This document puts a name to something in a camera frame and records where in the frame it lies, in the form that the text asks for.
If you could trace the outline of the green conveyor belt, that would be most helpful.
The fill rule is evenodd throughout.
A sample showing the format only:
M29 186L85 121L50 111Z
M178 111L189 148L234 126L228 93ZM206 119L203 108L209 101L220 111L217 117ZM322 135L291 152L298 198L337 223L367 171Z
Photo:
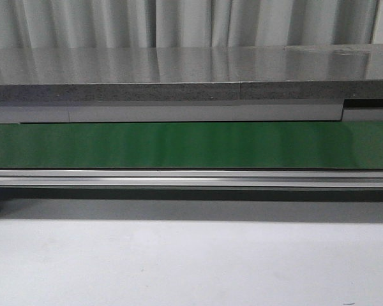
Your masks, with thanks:
M383 169L383 122L0 124L0 168Z

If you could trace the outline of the grey stone counter slab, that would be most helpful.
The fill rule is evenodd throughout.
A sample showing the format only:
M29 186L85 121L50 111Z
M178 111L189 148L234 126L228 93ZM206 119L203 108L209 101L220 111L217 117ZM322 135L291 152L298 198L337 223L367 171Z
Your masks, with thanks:
M383 121L383 45L0 49L0 124Z

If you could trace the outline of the white pleated curtain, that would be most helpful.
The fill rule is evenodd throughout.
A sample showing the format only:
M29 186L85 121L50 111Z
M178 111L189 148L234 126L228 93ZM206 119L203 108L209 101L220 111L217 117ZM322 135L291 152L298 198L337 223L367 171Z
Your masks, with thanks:
M0 49L371 42L376 1L0 1Z

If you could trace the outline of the aluminium conveyor frame rail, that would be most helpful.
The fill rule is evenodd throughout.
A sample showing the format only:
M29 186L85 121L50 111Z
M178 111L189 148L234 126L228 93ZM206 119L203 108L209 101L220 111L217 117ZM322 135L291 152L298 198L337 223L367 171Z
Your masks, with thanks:
M383 171L0 170L0 187L282 187L383 189Z

